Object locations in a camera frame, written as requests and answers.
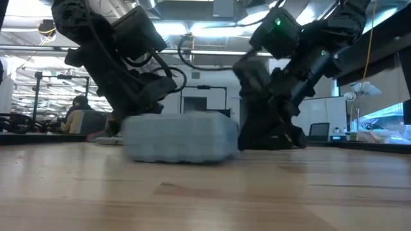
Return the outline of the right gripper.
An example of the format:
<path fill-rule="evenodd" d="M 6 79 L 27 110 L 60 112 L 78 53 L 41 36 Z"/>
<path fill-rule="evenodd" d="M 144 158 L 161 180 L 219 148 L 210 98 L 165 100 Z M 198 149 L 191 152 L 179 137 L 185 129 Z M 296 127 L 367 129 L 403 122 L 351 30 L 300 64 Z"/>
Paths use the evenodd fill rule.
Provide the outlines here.
<path fill-rule="evenodd" d="M 259 60 L 243 58 L 232 70 L 247 102 L 247 118 L 238 137 L 239 150 L 304 149 L 307 138 L 292 117 L 332 62 L 323 47 L 296 52 L 285 67 L 269 71 Z"/>

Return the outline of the long ceiling light strip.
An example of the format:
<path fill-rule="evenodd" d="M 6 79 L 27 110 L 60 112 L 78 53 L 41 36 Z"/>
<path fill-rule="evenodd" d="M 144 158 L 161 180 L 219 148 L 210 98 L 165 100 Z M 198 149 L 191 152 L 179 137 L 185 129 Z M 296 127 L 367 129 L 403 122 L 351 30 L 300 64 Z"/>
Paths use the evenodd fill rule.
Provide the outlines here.
<path fill-rule="evenodd" d="M 77 47 L 0 45 L 0 55 L 66 56 Z M 182 50 L 183 55 L 243 56 L 244 51 Z"/>

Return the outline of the black gantry stand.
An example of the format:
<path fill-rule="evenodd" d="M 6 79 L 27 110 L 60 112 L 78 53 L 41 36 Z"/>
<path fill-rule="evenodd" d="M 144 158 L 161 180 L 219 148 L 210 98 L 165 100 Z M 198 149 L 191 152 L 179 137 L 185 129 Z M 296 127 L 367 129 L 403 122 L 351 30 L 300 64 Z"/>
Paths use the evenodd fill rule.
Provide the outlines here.
<path fill-rule="evenodd" d="M 31 117 L 31 126 L 30 130 L 35 129 L 35 123 L 36 123 L 36 116 L 37 116 L 37 106 L 38 106 L 38 101 L 39 101 L 39 90 L 40 90 L 40 81 L 43 78 L 56 78 L 59 80 L 70 80 L 73 78 L 83 78 L 86 80 L 86 85 L 85 85 L 85 96 L 88 96 L 89 93 L 89 85 L 90 85 L 90 77 L 89 76 L 73 76 L 73 75 L 66 75 L 66 74 L 58 74 L 58 75 L 43 75 L 42 72 L 38 71 L 34 74 L 34 77 L 36 79 L 36 85 L 35 85 L 35 99 L 34 99 L 34 104 L 33 104 L 33 114 Z"/>
<path fill-rule="evenodd" d="M 229 116 L 227 87 L 186 86 L 180 92 L 179 112 L 217 111 Z"/>

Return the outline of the black table rig frame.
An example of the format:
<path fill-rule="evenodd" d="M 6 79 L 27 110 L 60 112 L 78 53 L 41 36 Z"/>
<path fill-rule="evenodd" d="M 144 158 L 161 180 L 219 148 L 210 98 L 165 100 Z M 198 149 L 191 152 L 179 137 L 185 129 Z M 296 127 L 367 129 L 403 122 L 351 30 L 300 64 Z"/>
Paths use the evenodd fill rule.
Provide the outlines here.
<path fill-rule="evenodd" d="M 85 142 L 86 135 L 45 135 L 42 133 L 34 134 L 14 134 L 0 133 L 0 146 L 19 145 L 19 144 L 44 144 L 58 142 Z M 309 141 L 308 146 L 322 146 L 343 148 L 351 150 L 377 151 L 384 153 L 398 153 L 411 155 L 411 145 L 409 144 L 373 144 L 363 142 L 348 141 Z"/>

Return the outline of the grey plastic tool case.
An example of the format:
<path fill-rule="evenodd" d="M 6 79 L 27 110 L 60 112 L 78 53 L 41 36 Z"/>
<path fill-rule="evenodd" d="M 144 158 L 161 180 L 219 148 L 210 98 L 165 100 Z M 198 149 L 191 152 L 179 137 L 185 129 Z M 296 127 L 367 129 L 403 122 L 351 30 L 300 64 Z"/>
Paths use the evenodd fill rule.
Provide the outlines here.
<path fill-rule="evenodd" d="M 134 161 L 204 164 L 240 154 L 238 125 L 220 112 L 132 116 L 122 129 L 123 152 Z"/>

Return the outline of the white floor lamp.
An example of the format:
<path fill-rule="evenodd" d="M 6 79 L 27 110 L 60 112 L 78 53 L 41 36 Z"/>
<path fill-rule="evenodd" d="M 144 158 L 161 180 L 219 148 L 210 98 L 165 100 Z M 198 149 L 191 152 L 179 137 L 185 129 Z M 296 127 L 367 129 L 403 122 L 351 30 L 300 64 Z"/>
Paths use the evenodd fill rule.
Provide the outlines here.
<path fill-rule="evenodd" d="M 361 81 L 350 84 L 350 92 L 346 92 L 343 97 L 347 102 L 351 102 L 350 121 L 351 130 L 358 132 L 360 130 L 360 102 L 365 96 L 375 96 L 381 94 L 381 90 L 371 84 L 369 81 Z"/>

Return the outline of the grey utility knife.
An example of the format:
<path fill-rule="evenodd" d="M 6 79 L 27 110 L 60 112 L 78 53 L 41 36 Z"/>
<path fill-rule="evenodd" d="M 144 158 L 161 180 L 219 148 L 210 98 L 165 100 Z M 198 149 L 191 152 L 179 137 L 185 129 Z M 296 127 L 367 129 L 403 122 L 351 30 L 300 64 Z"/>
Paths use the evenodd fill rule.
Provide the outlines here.
<path fill-rule="evenodd" d="M 96 144 L 101 145 L 111 145 L 111 146 L 122 146 L 123 138 L 122 137 L 98 137 L 94 140 Z"/>

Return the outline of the black office chair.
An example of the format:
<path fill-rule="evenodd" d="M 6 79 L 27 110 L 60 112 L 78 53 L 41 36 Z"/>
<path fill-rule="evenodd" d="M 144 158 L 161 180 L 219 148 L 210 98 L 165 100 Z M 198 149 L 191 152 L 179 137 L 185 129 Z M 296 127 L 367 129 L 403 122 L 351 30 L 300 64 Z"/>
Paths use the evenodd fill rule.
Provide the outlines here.
<path fill-rule="evenodd" d="M 329 123 L 313 123 L 308 135 L 309 141 L 327 142 L 329 140 Z"/>

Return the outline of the white whiteboard panel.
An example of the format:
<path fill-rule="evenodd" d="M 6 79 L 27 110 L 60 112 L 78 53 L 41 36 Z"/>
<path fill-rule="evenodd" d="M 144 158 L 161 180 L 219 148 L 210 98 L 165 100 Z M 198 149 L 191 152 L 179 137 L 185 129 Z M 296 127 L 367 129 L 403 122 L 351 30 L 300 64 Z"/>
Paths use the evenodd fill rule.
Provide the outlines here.
<path fill-rule="evenodd" d="M 299 105 L 300 114 L 292 119 L 295 126 L 301 127 L 306 135 L 315 123 L 329 123 L 329 134 L 337 130 L 346 131 L 347 103 L 343 97 L 305 99 Z"/>

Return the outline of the white desk clutter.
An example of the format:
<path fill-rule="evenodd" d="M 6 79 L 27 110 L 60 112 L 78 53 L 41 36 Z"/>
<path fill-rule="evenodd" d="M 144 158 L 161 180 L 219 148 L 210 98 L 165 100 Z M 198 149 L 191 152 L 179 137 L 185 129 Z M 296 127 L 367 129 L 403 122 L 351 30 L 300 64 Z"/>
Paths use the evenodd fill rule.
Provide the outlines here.
<path fill-rule="evenodd" d="M 362 123 L 360 130 L 355 133 L 355 141 L 369 144 L 411 145 L 411 131 L 407 131 L 403 124 L 384 128 L 377 124 Z"/>

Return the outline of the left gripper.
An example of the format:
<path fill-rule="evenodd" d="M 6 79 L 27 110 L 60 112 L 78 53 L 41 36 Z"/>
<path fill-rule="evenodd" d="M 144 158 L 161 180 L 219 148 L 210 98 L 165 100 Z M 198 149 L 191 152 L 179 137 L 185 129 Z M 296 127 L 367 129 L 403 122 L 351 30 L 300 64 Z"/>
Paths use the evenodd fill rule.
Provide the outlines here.
<path fill-rule="evenodd" d="M 128 70 L 118 55 L 109 59 L 97 43 L 87 43 L 67 52 L 65 63 L 85 67 L 113 109 L 104 130 L 106 137 L 121 131 L 122 120 L 141 114 L 161 114 L 164 105 L 158 103 L 177 88 L 172 78 L 155 73 Z"/>

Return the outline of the grey office chair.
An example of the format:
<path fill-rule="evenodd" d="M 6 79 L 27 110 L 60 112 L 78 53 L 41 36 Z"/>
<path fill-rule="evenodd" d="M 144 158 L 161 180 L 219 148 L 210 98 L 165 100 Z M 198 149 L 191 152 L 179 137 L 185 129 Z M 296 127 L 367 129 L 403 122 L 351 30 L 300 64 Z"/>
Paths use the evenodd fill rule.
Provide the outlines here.
<path fill-rule="evenodd" d="M 78 133 L 80 135 L 89 135 L 91 133 L 101 132 L 106 129 L 108 118 L 108 112 L 81 110 Z"/>

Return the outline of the black glove grey red cuff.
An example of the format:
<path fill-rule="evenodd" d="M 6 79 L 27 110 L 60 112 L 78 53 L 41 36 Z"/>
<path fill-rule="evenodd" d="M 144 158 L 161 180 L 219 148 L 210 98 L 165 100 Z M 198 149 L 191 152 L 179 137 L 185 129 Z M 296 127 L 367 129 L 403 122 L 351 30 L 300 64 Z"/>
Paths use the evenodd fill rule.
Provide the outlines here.
<path fill-rule="evenodd" d="M 100 137 L 111 137 L 112 134 L 106 130 L 104 131 L 100 131 L 100 132 L 96 132 L 96 133 L 91 133 L 87 136 L 86 141 L 87 142 L 96 142 L 97 138 Z"/>

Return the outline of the person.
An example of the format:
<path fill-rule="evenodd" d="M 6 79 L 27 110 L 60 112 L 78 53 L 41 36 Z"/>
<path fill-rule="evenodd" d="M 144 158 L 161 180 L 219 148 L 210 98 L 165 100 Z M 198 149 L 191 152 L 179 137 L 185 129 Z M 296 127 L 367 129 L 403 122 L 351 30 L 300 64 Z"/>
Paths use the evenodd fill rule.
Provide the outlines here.
<path fill-rule="evenodd" d="M 78 123 L 80 122 L 80 110 L 92 110 L 86 96 L 76 96 L 73 99 L 73 105 L 69 108 L 61 122 L 61 131 L 63 133 L 77 133 Z"/>

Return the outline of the grey ceiling box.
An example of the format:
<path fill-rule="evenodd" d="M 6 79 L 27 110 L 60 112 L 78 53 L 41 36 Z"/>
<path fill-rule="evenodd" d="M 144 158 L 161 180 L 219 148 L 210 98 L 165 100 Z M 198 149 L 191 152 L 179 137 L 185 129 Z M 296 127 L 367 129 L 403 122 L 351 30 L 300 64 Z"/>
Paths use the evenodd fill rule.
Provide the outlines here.
<path fill-rule="evenodd" d="M 213 0 L 213 17 L 234 17 L 235 0 Z"/>

